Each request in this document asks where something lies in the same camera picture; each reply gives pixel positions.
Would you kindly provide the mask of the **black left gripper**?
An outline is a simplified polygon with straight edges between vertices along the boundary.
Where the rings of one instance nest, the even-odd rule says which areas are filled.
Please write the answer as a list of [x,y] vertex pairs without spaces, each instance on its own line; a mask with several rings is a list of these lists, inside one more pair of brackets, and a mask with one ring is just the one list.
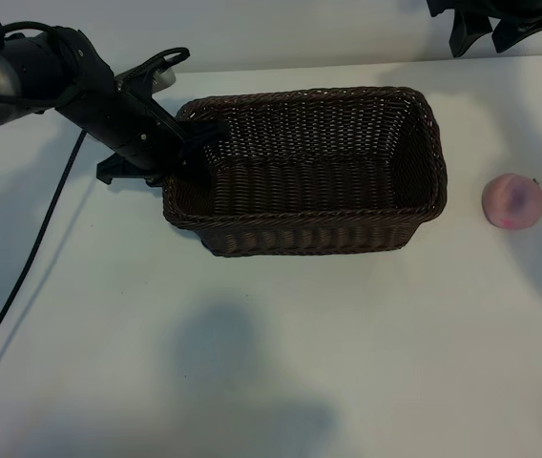
[[211,172],[204,147],[226,140],[222,120],[178,123],[154,99],[155,72],[169,71],[190,52],[178,47],[155,54],[144,63],[115,75],[81,31],[61,28],[78,62],[79,94],[57,111],[113,151],[96,166],[96,177],[109,184],[116,178],[141,178],[158,187],[176,176],[210,187]]

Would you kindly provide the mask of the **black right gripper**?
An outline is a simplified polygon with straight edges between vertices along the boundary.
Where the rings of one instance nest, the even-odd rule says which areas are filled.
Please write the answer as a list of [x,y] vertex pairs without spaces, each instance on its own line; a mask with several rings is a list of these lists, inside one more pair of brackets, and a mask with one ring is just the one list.
[[542,31],[542,1],[427,0],[432,17],[454,10],[449,47],[454,58],[463,56],[482,36],[491,33],[489,17],[500,19],[492,32],[498,53]]

